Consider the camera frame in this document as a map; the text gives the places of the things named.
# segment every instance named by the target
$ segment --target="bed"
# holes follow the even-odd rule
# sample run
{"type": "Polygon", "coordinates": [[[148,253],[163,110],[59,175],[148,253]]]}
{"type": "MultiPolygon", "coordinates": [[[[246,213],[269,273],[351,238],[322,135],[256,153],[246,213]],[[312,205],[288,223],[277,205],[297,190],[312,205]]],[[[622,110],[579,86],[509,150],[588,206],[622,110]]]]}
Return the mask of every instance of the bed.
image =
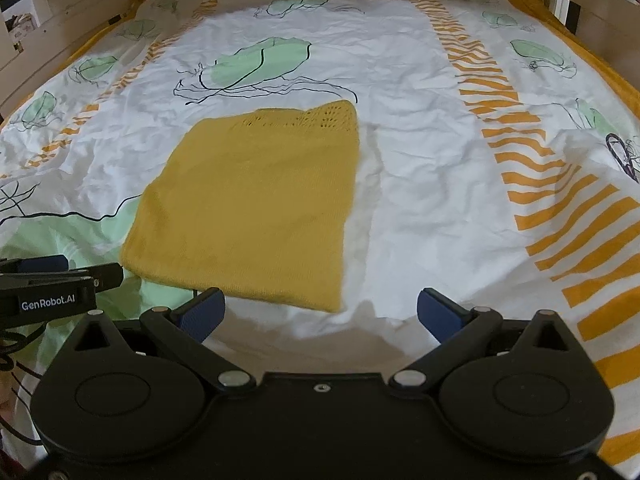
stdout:
{"type": "MultiPolygon", "coordinates": [[[[621,45],[640,10],[571,1],[582,41],[557,0],[33,0],[42,24],[18,50],[0,34],[1,256],[115,261],[194,124],[347,101],[360,146],[339,312],[229,297],[205,345],[256,376],[389,374],[436,345],[415,317],[425,286],[508,318],[552,308],[616,401],[601,456],[634,478],[640,94],[621,45]],[[615,41],[594,43],[603,31],[615,41]],[[212,84],[222,65],[240,76],[212,84]]],[[[99,305],[127,319],[192,297],[128,272],[99,305]]],[[[75,322],[16,358],[43,372],[75,322]]],[[[17,377],[28,402],[37,380],[17,377]]],[[[36,438],[15,395],[2,416],[36,438]]],[[[26,466],[44,453],[2,437],[26,466]]]]}

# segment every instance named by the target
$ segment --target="yellow knit sweater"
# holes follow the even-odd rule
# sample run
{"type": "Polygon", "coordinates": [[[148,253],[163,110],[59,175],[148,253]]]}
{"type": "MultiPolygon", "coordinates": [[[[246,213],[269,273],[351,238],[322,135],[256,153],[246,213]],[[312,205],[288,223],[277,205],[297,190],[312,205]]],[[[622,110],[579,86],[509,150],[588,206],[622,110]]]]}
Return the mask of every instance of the yellow knit sweater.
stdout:
{"type": "Polygon", "coordinates": [[[165,285],[337,312],[357,161],[348,101],[202,120],[142,194],[122,264],[165,285]]]}

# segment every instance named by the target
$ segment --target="white bedsheet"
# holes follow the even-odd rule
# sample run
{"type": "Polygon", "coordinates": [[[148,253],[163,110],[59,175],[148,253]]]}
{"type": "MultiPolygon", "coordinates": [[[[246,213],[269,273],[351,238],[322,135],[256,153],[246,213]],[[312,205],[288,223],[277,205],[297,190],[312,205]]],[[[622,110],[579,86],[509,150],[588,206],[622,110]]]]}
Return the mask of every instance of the white bedsheet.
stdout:
{"type": "MultiPolygon", "coordinates": [[[[35,93],[33,99],[45,91],[55,97],[55,109],[47,111],[53,101],[46,96],[25,120],[31,100],[3,129],[0,173],[5,178],[0,186],[8,198],[0,212],[2,256],[57,250],[74,266],[111,261],[132,221],[135,197],[158,176],[197,121],[257,108],[311,108],[346,98],[358,113],[361,160],[354,208],[345,225],[341,313],[228,298],[225,321],[206,341],[210,348],[258,376],[265,370],[389,374],[436,345],[415,318],[417,295],[425,286],[459,303],[490,305],[507,318],[529,319],[540,308],[555,309],[594,360],[640,344],[638,316],[589,340],[577,327],[607,301],[639,286],[638,272],[600,288],[576,308],[562,293],[586,277],[617,269],[637,253],[635,236],[603,266],[565,281],[550,280],[633,226],[638,215],[620,216],[551,270],[539,270],[534,262],[539,256],[530,256],[526,247],[565,225],[593,189],[576,191],[572,205],[550,222],[518,230],[514,216],[523,215],[530,204],[510,201],[508,191],[523,189],[503,182],[504,164],[495,156],[513,150],[508,143],[488,144],[509,134],[482,136],[487,126],[465,105],[471,97],[460,93],[454,61],[414,3],[204,0],[192,17],[202,0],[176,0],[175,9],[172,1],[149,0],[138,11],[136,20],[153,20],[157,29],[143,22],[123,32],[132,22],[123,23],[122,30],[35,93]],[[216,60],[269,38],[308,41],[308,58],[283,60],[281,52],[267,49],[266,62],[273,64],[268,79],[254,81],[243,73],[237,82],[221,82],[221,76],[217,81],[211,76],[216,60]],[[100,73],[100,63],[108,63],[109,56],[117,62],[100,73]],[[89,58],[102,61],[81,66],[89,58]],[[86,108],[91,104],[97,109],[86,108]],[[73,132],[62,133],[66,128],[73,132]],[[52,148],[43,151],[44,146],[52,148]],[[100,227],[88,228],[91,219],[100,227]]],[[[497,60],[524,109],[540,118],[546,139],[538,135],[536,141],[553,150],[555,158],[580,165],[579,171],[594,175],[597,183],[617,189],[582,214],[567,237],[542,256],[557,253],[622,196],[640,201],[638,184],[623,173],[602,133],[590,127],[594,116],[584,103],[596,108],[622,140],[633,142],[640,125],[587,63],[507,0],[439,1],[466,35],[481,41],[497,60]],[[532,64],[533,57],[512,46],[517,40],[544,45],[561,59],[539,52],[532,64]]],[[[231,61],[231,74],[242,70],[233,65],[238,59],[231,61]]],[[[530,146],[518,150],[532,160],[541,158],[530,146]]],[[[540,172],[513,161],[506,167],[510,164],[538,179],[561,169],[540,172]]],[[[571,189],[538,202],[542,208],[553,206],[571,189]]],[[[177,306],[191,297],[191,291],[133,276],[121,289],[100,300],[115,317],[135,317],[157,303],[177,306]]],[[[40,345],[18,358],[44,370],[72,327],[69,320],[51,323],[40,345]]],[[[33,381],[26,384],[34,387],[33,381]]],[[[609,436],[640,428],[640,380],[615,387],[613,394],[616,416],[609,436]]],[[[18,403],[14,425],[33,433],[18,403]]],[[[7,441],[25,464],[43,453],[7,441]]],[[[629,476],[640,472],[637,458],[618,467],[629,476]]]]}

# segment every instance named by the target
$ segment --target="black cable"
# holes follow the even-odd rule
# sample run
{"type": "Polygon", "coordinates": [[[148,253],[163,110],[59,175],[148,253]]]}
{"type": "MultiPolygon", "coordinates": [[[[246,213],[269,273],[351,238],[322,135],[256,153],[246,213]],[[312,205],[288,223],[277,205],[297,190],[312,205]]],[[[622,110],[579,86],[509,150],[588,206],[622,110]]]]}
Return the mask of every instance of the black cable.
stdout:
{"type": "Polygon", "coordinates": [[[18,376],[17,376],[16,374],[14,374],[13,372],[11,372],[11,377],[13,377],[13,378],[15,379],[15,382],[17,382],[18,384],[20,384],[20,387],[21,387],[25,392],[27,392],[27,395],[28,395],[28,396],[33,397],[33,394],[32,394],[29,390],[27,390],[27,388],[25,388],[25,387],[22,385],[22,383],[20,382],[20,379],[18,379],[18,376]]]}
{"type": "Polygon", "coordinates": [[[9,332],[8,330],[0,330],[0,339],[7,341],[15,341],[12,345],[0,346],[0,371],[10,372],[14,369],[14,360],[9,357],[9,354],[16,353],[19,350],[30,345],[37,338],[39,338],[47,329],[47,323],[43,323],[36,330],[25,336],[17,332],[9,332]]]}
{"type": "Polygon", "coordinates": [[[28,436],[24,436],[20,431],[16,430],[13,426],[11,426],[4,418],[0,416],[0,426],[5,428],[9,433],[11,433],[18,440],[23,441],[25,444],[30,444],[31,446],[42,446],[41,440],[35,440],[33,438],[29,438],[28,436]]]}
{"type": "Polygon", "coordinates": [[[20,370],[22,370],[23,372],[29,374],[32,377],[35,377],[36,379],[41,379],[42,375],[40,375],[39,373],[35,372],[34,370],[31,370],[31,368],[29,368],[28,366],[23,365],[20,361],[16,361],[15,365],[20,368],[20,370]]]}

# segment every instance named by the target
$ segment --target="blue gripper pad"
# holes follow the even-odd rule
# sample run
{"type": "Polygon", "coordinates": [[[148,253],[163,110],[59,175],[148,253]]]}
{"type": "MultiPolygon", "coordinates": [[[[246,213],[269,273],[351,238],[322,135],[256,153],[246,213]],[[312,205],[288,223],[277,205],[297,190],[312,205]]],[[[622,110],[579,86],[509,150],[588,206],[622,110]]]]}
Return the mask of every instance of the blue gripper pad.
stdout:
{"type": "Polygon", "coordinates": [[[55,256],[25,258],[18,264],[16,272],[66,272],[67,270],[69,270],[69,261],[63,254],[56,254],[55,256]]]}
{"type": "Polygon", "coordinates": [[[172,312],[175,325],[202,343],[225,318],[225,295],[210,288],[172,312]]]}
{"type": "Polygon", "coordinates": [[[418,295],[418,320],[433,336],[444,343],[471,321],[472,314],[433,288],[418,295]]]}

